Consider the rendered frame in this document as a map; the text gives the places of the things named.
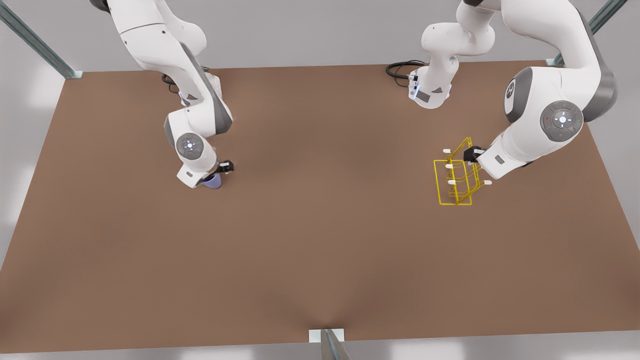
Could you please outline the yellow wire cup holder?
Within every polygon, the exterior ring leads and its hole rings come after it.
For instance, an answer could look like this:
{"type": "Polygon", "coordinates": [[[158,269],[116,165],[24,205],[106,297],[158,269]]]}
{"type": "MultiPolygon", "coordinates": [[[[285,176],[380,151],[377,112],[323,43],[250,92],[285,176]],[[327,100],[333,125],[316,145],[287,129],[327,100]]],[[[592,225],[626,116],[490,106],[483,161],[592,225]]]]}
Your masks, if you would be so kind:
{"type": "Polygon", "coordinates": [[[455,150],[445,148],[442,150],[445,157],[433,161],[439,205],[470,206],[473,194],[493,184],[492,180],[482,178],[482,167],[478,162],[464,161],[464,151],[470,147],[477,146],[467,136],[455,150]]]}

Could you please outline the silver frame post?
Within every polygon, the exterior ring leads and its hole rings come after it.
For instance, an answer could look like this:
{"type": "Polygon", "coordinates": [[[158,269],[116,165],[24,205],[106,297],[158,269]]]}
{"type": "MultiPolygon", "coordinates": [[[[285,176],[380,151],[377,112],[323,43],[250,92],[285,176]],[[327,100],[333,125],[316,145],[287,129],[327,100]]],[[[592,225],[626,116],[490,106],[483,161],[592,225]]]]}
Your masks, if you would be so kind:
{"type": "Polygon", "coordinates": [[[351,360],[343,344],[345,342],[343,328],[310,329],[308,342],[320,343],[322,360],[351,360]]]}
{"type": "MultiPolygon", "coordinates": [[[[592,34],[596,34],[626,3],[628,0],[606,0],[606,3],[589,20],[588,25],[592,34]]],[[[563,67],[565,60],[562,53],[554,58],[545,59],[548,67],[563,67]]]]}
{"type": "Polygon", "coordinates": [[[82,79],[83,71],[71,68],[3,0],[0,0],[0,20],[64,79],[82,79]]]}

